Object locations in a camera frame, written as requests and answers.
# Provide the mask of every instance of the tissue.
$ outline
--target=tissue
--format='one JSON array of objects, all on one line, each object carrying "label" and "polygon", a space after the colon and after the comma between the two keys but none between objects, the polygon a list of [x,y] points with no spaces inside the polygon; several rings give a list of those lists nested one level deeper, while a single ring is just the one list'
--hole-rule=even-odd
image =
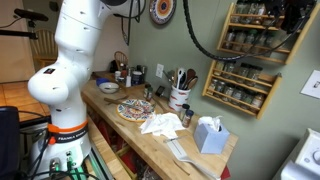
[{"label": "tissue", "polygon": [[164,135],[169,139],[178,137],[175,131],[185,129],[179,117],[173,113],[157,114],[153,118],[147,119],[139,128],[141,134]]}]

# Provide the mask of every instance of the blue tissue box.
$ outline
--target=blue tissue box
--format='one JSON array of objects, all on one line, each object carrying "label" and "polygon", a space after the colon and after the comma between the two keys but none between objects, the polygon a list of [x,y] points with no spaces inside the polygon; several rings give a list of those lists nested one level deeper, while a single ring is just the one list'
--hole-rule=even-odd
[{"label": "blue tissue box", "polygon": [[208,124],[197,126],[193,134],[200,153],[221,154],[229,138],[229,131],[221,124],[221,131],[213,130]]}]

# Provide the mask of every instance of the green wall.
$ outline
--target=green wall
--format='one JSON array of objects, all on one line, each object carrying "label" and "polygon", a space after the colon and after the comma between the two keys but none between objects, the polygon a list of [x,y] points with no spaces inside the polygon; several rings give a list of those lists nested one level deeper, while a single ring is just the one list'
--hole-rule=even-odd
[{"label": "green wall", "polygon": [[[208,51],[216,51],[222,25],[227,10],[233,0],[189,0],[189,9],[195,34]],[[231,179],[271,179],[282,162],[289,155],[306,128],[320,131],[320,101],[300,94],[313,70],[320,69],[320,24],[313,23],[311,29],[292,63],[278,65],[256,59],[242,59],[264,67],[268,74],[282,73],[283,80],[276,90],[261,120],[256,120],[238,110],[216,102],[201,93],[209,66],[210,58],[203,55],[192,43],[183,14],[182,1],[177,1],[176,12],[165,25],[156,25],[149,16],[149,1],[141,17],[141,22],[133,23],[130,51],[130,65],[147,65],[147,81],[157,88],[170,84],[165,76],[155,76],[158,63],[166,71],[177,67],[196,70],[199,81],[192,89],[189,104],[191,109],[201,115],[223,116],[222,123],[239,141],[231,155],[228,167]],[[315,22],[320,21],[320,14]]]}]

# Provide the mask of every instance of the plate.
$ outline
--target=plate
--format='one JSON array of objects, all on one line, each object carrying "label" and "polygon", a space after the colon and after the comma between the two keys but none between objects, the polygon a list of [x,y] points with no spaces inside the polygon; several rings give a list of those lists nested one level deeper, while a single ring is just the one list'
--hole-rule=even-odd
[{"label": "plate", "polygon": [[149,11],[151,19],[157,24],[167,23],[171,19],[176,5],[176,0],[151,0]]},{"label": "plate", "polygon": [[139,99],[128,99],[123,101],[123,103],[141,107],[141,110],[133,109],[125,105],[119,104],[117,106],[117,113],[125,120],[143,122],[149,118],[152,118],[154,113],[145,113],[143,109],[148,109],[151,104],[148,101]]}]

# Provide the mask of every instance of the wall outlet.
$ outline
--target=wall outlet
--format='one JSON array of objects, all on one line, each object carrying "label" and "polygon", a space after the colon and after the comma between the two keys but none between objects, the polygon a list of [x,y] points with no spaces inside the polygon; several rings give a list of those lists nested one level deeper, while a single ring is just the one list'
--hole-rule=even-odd
[{"label": "wall outlet", "polygon": [[156,76],[162,78],[164,66],[162,64],[157,64]]}]

